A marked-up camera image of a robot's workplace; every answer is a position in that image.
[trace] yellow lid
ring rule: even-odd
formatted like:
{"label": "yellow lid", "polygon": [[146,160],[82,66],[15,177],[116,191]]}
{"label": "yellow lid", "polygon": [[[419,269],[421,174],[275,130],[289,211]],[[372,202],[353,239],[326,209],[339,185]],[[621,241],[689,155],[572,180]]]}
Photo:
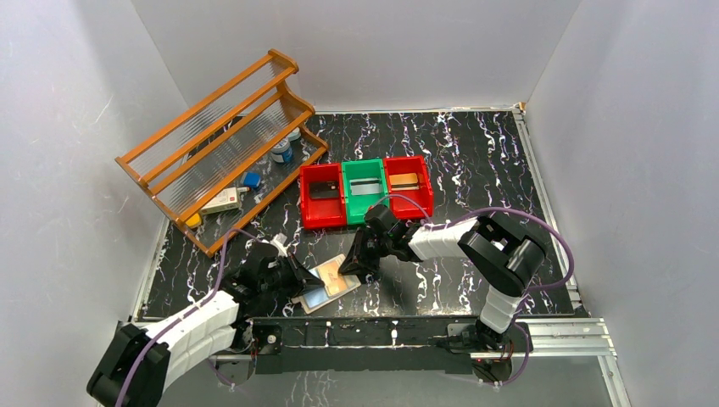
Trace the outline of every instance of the yellow lid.
{"label": "yellow lid", "polygon": [[200,217],[200,214],[192,215],[190,216],[190,219],[187,220],[187,226],[190,229],[194,229],[200,225],[202,225],[202,218]]}

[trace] red plastic tray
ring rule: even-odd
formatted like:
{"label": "red plastic tray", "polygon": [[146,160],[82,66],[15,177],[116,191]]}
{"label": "red plastic tray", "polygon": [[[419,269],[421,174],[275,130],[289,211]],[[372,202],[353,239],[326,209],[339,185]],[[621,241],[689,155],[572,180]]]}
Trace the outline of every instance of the red plastic tray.
{"label": "red plastic tray", "polygon": [[[387,176],[389,193],[404,195],[417,202],[428,215],[432,216],[434,211],[434,192],[432,183],[427,174],[425,159],[420,155],[413,157],[392,157],[384,159],[384,172]],[[389,176],[414,172],[417,174],[417,181],[420,189],[410,191],[394,191],[389,183]],[[390,198],[390,209],[400,219],[423,218],[422,211],[404,199]]]}
{"label": "red plastic tray", "polygon": [[[309,184],[317,181],[336,181],[339,198],[311,199]],[[305,165],[299,170],[300,211],[305,229],[347,225],[344,185],[341,164]]]}

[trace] wooden rack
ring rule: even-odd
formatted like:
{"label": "wooden rack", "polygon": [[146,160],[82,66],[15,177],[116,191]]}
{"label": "wooden rack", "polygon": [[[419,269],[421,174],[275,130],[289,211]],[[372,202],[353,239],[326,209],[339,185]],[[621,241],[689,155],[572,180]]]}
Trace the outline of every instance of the wooden rack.
{"label": "wooden rack", "polygon": [[[247,225],[296,180],[301,166],[314,163],[327,151],[326,142],[304,125],[315,113],[314,108],[292,93],[285,82],[297,72],[292,59],[271,49],[200,103],[115,159],[208,256],[217,252],[230,229]],[[237,214],[217,215],[212,230],[200,226],[194,231],[187,226],[187,221],[210,199],[237,185],[245,171],[264,164],[270,149],[297,128],[303,152],[309,152],[307,159],[298,157],[307,154],[296,154],[294,164],[276,164],[277,171],[263,178],[258,195],[245,198],[247,202],[242,203]]]}

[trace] marble tabletop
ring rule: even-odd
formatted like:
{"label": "marble tabletop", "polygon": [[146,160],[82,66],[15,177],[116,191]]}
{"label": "marble tabletop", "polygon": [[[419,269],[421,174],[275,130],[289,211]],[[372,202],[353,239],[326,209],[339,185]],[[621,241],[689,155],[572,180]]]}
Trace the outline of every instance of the marble tabletop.
{"label": "marble tabletop", "polygon": [[[329,144],[321,163],[423,155],[434,190],[435,223],[454,219],[471,209],[504,206],[543,218],[538,186],[510,111],[318,114],[308,128]],[[271,165],[264,166],[271,171]],[[549,234],[522,224],[551,248]],[[299,187],[293,183],[245,228],[260,237],[284,233],[307,268],[346,253],[353,228],[305,230],[299,212]],[[244,258],[248,242],[235,237],[227,266]],[[205,295],[217,274],[219,255],[211,259],[170,225],[159,251],[149,295],[140,319],[165,318]],[[401,263],[381,261],[381,271],[360,288],[311,314],[319,317],[403,315],[478,315],[488,284],[466,259],[435,259]],[[562,277],[552,251],[534,283]],[[566,289],[533,293],[525,315],[572,315]],[[300,305],[276,298],[267,316],[303,316]]]}

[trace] white wall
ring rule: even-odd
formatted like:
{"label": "white wall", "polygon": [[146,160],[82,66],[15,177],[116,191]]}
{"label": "white wall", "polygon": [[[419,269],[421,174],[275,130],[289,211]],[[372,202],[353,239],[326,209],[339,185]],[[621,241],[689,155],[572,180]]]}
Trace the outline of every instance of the white wall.
{"label": "white wall", "polygon": [[182,100],[129,0],[0,6],[0,405],[94,405],[162,215],[113,161]]}
{"label": "white wall", "polygon": [[133,0],[188,103],[275,47],[318,110],[526,101],[579,0]]}
{"label": "white wall", "polygon": [[636,406],[719,405],[716,72],[716,2],[583,2],[527,106]]}

